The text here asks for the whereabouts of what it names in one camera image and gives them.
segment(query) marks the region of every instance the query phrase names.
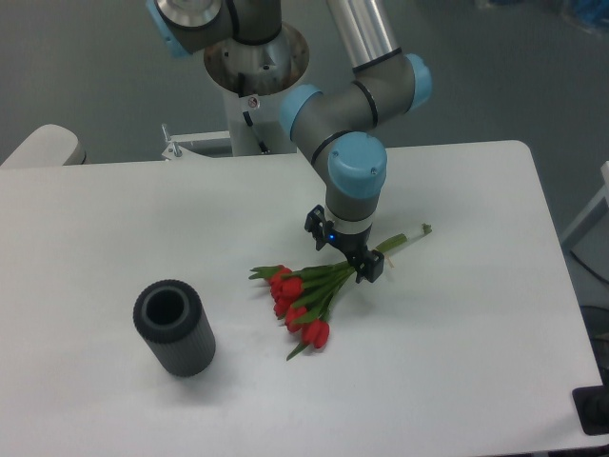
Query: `black cable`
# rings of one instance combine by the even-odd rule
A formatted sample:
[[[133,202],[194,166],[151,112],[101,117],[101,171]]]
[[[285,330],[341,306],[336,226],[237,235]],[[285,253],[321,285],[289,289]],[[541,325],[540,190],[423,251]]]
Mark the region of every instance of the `black cable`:
[[[599,281],[601,281],[604,285],[609,286],[609,279],[603,278],[602,276],[600,276],[598,273],[596,273],[593,269],[591,269],[590,267],[588,267],[583,260],[581,260],[578,255],[573,251],[570,250],[569,253],[571,254],[571,257],[573,257],[573,260],[575,260],[578,264],[581,265],[581,267],[583,269],[585,269],[586,271],[588,271],[592,276],[594,276],[595,278],[597,278]]]

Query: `red tulip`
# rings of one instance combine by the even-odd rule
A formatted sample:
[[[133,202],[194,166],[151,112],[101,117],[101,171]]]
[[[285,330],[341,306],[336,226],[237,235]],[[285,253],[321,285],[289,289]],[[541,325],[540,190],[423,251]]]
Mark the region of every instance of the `red tulip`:
[[[306,314],[306,307],[293,308],[290,307],[285,315],[285,324],[287,325],[287,331],[294,333],[300,330],[302,324],[294,324],[293,321]]]
[[[282,278],[282,276],[283,276],[284,274],[289,274],[289,273],[291,273],[291,272],[292,272],[292,270],[291,270],[291,269],[283,267],[282,269],[280,269],[279,271],[277,271],[275,274],[273,274],[273,275],[270,277],[270,279],[268,280],[268,283],[270,284],[270,286],[271,286],[271,287],[273,287],[273,285],[274,285],[275,283],[277,283],[277,282],[282,282],[282,281],[284,281],[284,280],[285,280],[284,278]]]
[[[289,306],[292,304],[292,302],[290,302],[289,300],[284,300],[282,298],[280,298],[277,301],[277,304],[275,305],[274,311],[275,311],[275,315],[277,317],[279,316],[283,316],[287,310],[289,309]]]
[[[319,319],[315,319],[310,324],[303,326],[303,343],[312,345],[323,326],[324,323]]]
[[[313,340],[313,346],[315,349],[320,349],[327,343],[327,337],[330,336],[330,325],[327,322],[320,321],[321,327],[319,333]]]
[[[298,299],[303,294],[303,280],[297,276],[288,278],[282,282],[281,296],[293,300]]]

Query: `cylinder opening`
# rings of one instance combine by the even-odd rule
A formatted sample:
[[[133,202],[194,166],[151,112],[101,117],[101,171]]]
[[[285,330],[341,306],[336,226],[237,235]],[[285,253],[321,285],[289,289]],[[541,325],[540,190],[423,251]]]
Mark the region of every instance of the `cylinder opening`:
[[[145,313],[157,326],[170,326],[180,319],[185,306],[184,298],[177,290],[162,289],[150,296]]]

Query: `metal cylinder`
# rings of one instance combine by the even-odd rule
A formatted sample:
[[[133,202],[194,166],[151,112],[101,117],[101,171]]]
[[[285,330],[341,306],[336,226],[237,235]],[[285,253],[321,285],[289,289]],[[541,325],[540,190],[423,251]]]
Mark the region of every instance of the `metal cylinder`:
[[[353,68],[399,48],[382,0],[327,0]]]
[[[222,0],[156,0],[161,13],[180,27],[200,28],[212,22]]]
[[[193,376],[213,359],[216,341],[194,288],[176,280],[146,288],[133,308],[133,323],[163,368]]]

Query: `silver pole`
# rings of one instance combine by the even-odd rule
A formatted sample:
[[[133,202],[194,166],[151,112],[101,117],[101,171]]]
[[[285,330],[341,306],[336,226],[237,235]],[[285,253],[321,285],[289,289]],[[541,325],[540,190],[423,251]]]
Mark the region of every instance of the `silver pole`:
[[[354,68],[399,47],[382,0],[327,0],[327,5]]]

